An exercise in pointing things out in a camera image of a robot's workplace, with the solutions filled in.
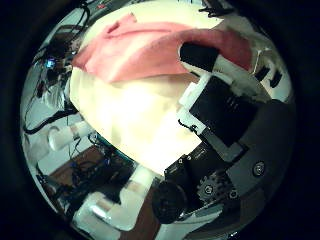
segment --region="pink towel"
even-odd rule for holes
[[[107,26],[72,64],[105,82],[188,73],[179,57],[185,42],[215,47],[226,59],[250,68],[250,44],[233,31],[194,29],[172,22],[138,23],[133,14]]]

